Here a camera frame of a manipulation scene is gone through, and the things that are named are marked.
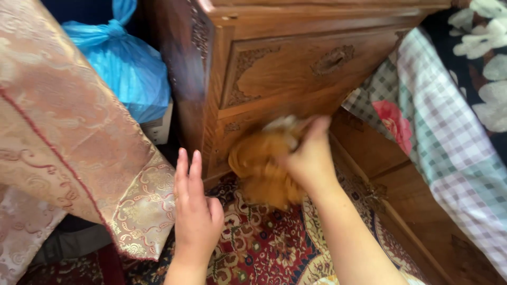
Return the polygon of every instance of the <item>left hand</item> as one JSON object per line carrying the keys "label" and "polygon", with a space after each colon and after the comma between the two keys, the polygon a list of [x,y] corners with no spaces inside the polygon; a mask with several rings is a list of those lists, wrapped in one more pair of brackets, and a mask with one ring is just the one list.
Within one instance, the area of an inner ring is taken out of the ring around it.
{"label": "left hand", "polygon": [[179,149],[174,188],[177,198],[173,262],[187,269],[206,270],[224,227],[224,209],[217,198],[204,196],[199,151],[194,152],[190,173],[188,169],[187,151]]}

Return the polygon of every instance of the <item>red patterned carpet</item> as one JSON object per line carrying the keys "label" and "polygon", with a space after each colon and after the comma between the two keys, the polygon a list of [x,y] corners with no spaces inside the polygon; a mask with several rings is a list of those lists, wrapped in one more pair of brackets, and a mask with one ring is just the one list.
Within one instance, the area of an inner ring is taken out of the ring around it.
{"label": "red patterned carpet", "polygon": [[[429,284],[359,195],[358,187],[363,186],[339,172],[338,176],[393,264],[411,284]],[[224,205],[225,229],[209,264],[208,285],[338,284],[317,211],[309,199],[286,212],[273,211],[262,205],[245,204],[236,189],[236,176],[228,175],[209,192]],[[173,250],[174,236],[171,235],[159,262],[122,258],[122,266],[117,267],[105,267],[106,262],[101,260],[105,256],[98,251],[79,259],[31,269],[22,284],[116,284],[108,278],[118,274],[124,276],[121,284],[161,284]]]}

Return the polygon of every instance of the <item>carved wooden chest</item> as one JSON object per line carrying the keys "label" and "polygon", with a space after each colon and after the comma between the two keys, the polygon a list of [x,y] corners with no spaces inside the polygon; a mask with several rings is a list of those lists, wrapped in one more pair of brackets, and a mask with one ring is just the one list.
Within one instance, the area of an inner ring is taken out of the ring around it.
{"label": "carved wooden chest", "polygon": [[332,114],[448,0],[147,0],[169,69],[176,131],[203,178],[231,145],[284,115]]}

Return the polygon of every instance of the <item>hand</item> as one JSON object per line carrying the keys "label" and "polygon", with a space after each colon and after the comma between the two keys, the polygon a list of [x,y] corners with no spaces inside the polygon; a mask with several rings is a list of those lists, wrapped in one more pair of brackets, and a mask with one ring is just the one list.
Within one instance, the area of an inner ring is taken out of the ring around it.
{"label": "hand", "polygon": [[302,125],[308,131],[299,148],[280,158],[280,164],[312,199],[325,196],[327,189],[336,189],[334,186],[338,184],[329,146],[330,123],[328,116],[309,118]]}
{"label": "hand", "polygon": [[187,151],[179,149],[176,166],[176,249],[173,262],[192,270],[207,270],[224,226],[224,209],[217,198],[204,196],[202,158],[194,152],[190,173]]}

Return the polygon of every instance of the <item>pink rose print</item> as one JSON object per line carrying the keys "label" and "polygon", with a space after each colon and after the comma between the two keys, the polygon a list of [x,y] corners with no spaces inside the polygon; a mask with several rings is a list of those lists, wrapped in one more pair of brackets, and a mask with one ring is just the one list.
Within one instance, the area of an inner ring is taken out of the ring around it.
{"label": "pink rose print", "polygon": [[405,154],[409,155],[412,150],[412,143],[410,143],[412,132],[410,131],[409,121],[402,116],[402,111],[396,104],[387,100],[372,102],[372,105],[400,148]]}

